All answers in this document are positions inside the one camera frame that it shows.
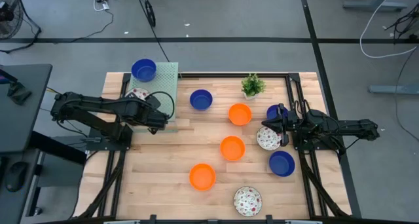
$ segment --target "wooden table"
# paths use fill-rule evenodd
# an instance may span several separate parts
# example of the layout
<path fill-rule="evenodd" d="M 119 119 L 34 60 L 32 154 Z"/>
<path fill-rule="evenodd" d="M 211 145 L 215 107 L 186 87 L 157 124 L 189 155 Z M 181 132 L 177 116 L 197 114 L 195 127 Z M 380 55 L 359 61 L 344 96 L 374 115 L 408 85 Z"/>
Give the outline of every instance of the wooden table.
<path fill-rule="evenodd" d="M 108 73 L 102 97 L 117 99 L 123 73 Z M 304 98 L 312 109 L 325 111 L 316 73 L 300 73 Z M 264 79 L 265 93 L 255 100 L 244 99 L 240 78 L 184 78 L 179 80 L 176 102 L 178 132 L 135 133 L 131 149 L 126 154 L 120 190 L 117 219 L 248 219 L 234 208 L 232 200 L 237 189 L 249 185 L 263 198 L 262 210 L 253 219 L 308 219 L 308 210 L 297 151 L 292 141 L 280 150 L 290 153 L 296 168 L 289 177 L 278 177 L 268 167 L 272 152 L 261 149 L 255 135 L 266 118 L 266 109 L 280 102 L 289 107 L 285 80 Z M 190 94 L 199 88 L 213 95 L 207 111 L 196 111 L 189 103 Z M 234 103 L 250 106 L 253 118 L 245 126 L 234 126 L 227 117 Z M 113 121 L 112 115 L 100 115 Z M 239 136 L 246 144 L 246 153 L 238 162 L 229 162 L 219 152 L 221 140 Z M 340 164 L 333 151 L 316 151 L 323 186 L 340 206 L 350 213 L 350 207 Z M 84 169 L 75 215 L 81 214 L 93 201 L 103 183 L 107 151 L 92 157 Z M 206 192 L 194 190 L 189 184 L 189 170 L 197 163 L 212 165 L 217 181 Z M 320 215 L 317 192 L 311 185 L 316 213 Z M 109 213 L 110 200 L 107 199 Z"/>

